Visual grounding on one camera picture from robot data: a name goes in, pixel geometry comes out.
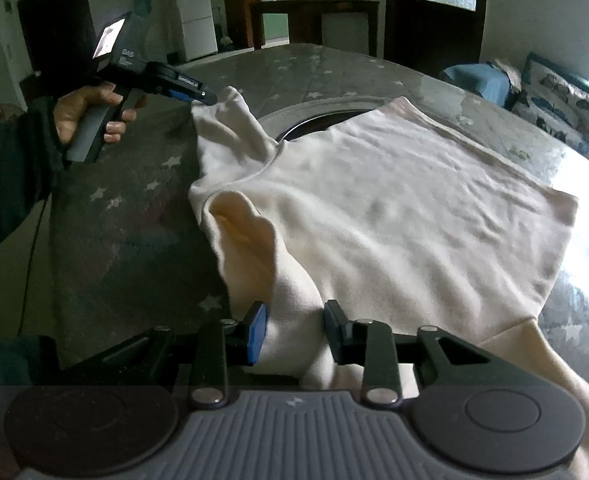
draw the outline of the gray base plate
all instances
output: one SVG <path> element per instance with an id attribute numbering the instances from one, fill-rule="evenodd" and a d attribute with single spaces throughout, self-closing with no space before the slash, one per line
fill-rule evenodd
<path id="1" fill-rule="evenodd" d="M 26 469 L 18 480 L 49 480 Z M 429 452 L 392 412 L 365 408 L 349 392 L 242 392 L 196 412 L 159 453 L 114 480 L 465 480 Z M 571 480 L 564 468 L 521 480 Z"/>

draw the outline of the small display screen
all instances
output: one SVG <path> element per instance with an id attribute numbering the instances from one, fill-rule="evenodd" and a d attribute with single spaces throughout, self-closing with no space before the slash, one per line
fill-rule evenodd
<path id="1" fill-rule="evenodd" d="M 118 22 L 114 22 L 112 25 L 108 25 L 103 29 L 103 33 L 101 33 L 101 39 L 98 40 L 97 49 L 95 50 L 92 59 L 112 52 L 114 41 L 116 41 L 116 37 L 119 35 L 119 32 L 121 32 L 121 27 L 124 26 L 125 22 L 126 19 L 122 18 Z"/>

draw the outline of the person's hand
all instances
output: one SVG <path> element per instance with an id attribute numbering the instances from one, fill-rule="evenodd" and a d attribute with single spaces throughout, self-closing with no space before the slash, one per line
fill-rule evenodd
<path id="1" fill-rule="evenodd" d="M 54 124 L 57 134 L 65 146 L 77 131 L 79 121 L 90 105 L 117 105 L 123 100 L 123 96 L 114 93 L 112 83 L 103 83 L 101 86 L 84 86 L 74 92 L 60 98 L 54 106 Z M 148 96 L 144 95 L 134 108 L 142 108 L 148 102 Z M 126 123 L 136 119 L 136 110 L 129 108 L 121 114 L 121 121 L 110 121 L 106 125 L 103 135 L 105 142 L 114 143 L 121 140 L 126 132 Z"/>

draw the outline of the black sleeve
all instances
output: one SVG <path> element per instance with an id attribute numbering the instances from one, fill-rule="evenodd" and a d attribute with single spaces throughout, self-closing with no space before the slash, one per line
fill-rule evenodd
<path id="1" fill-rule="evenodd" d="M 48 196 L 63 169 L 54 100 L 35 100 L 27 113 L 0 124 L 0 242 Z"/>

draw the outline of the table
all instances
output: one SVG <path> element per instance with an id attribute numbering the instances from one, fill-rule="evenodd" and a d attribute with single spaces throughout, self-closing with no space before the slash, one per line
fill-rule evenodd
<path id="1" fill-rule="evenodd" d="M 574 234 L 539 325 L 589 382 L 589 161 L 478 96 L 362 54 L 289 44 L 203 64 L 189 74 L 215 91 L 239 89 L 260 121 L 313 105 L 363 107 L 359 100 L 382 104 L 405 96 L 545 184 L 577 196 Z M 309 108 L 307 116 L 319 112 Z M 55 336 L 79 358 L 156 324 L 191 330 L 220 317 L 219 304 L 225 307 L 225 287 L 186 198 L 199 175 L 196 140 L 182 126 L 190 124 L 190 108 L 151 96 L 140 113 L 114 150 L 95 164 L 70 168 L 54 197 L 54 315 L 62 330 Z M 93 200 L 99 188 L 104 195 Z"/>
<path id="2" fill-rule="evenodd" d="M 379 2 L 370 0 L 263 0 L 250 7 L 255 49 L 266 43 L 263 14 L 287 14 L 290 43 L 322 44 L 321 14 L 364 12 L 368 16 L 368 52 L 376 56 Z"/>

